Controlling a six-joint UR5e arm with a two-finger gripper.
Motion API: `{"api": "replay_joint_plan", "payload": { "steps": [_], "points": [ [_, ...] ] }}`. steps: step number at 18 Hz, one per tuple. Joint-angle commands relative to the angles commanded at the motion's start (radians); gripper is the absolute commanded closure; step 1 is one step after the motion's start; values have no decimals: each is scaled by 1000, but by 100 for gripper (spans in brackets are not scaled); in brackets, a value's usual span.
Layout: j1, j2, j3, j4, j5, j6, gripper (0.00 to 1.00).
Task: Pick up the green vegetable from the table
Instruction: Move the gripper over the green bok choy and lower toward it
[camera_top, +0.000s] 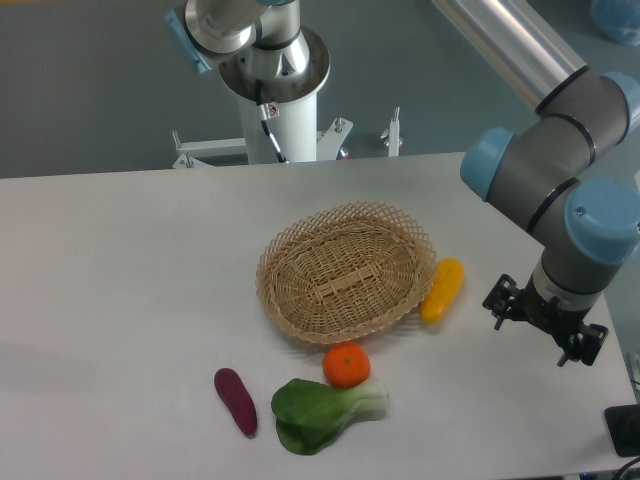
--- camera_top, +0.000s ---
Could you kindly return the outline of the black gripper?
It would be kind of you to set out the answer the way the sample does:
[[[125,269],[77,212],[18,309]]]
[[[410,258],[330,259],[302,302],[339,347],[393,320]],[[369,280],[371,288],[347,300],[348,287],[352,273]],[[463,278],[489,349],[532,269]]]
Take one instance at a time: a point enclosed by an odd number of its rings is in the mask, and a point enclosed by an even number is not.
[[[495,330],[499,330],[505,320],[511,320],[527,323],[551,336],[563,350],[558,367],[569,361],[592,366],[609,334],[603,325],[583,322],[588,310],[563,310],[559,297],[545,300],[532,284],[519,290],[508,274],[499,277],[482,307],[495,318]]]

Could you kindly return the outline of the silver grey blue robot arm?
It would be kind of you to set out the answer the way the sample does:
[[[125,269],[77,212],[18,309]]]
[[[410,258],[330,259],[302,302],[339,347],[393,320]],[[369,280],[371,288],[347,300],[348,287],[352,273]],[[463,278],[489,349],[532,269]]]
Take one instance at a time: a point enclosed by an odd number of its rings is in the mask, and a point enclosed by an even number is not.
[[[608,331],[584,317],[638,245],[639,194],[579,175],[638,127],[639,85],[594,74],[524,1],[438,7],[539,118],[522,134],[487,131],[460,167],[471,190],[543,246],[526,287],[502,276],[484,307],[551,335],[563,362],[592,365]],[[297,2],[189,1],[165,22],[190,67],[218,70],[239,99],[251,163],[336,158],[316,133],[329,54]]]

